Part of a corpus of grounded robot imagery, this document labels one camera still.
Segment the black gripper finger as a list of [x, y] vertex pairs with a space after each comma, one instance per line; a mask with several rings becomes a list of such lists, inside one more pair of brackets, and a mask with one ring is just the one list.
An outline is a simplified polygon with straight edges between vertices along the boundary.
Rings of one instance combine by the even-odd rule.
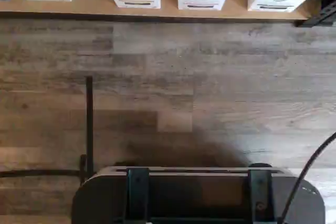
[[269, 170], [248, 171], [252, 223], [275, 223], [272, 175]]
[[130, 168], [128, 170], [125, 223], [147, 223], [149, 185], [148, 168]]

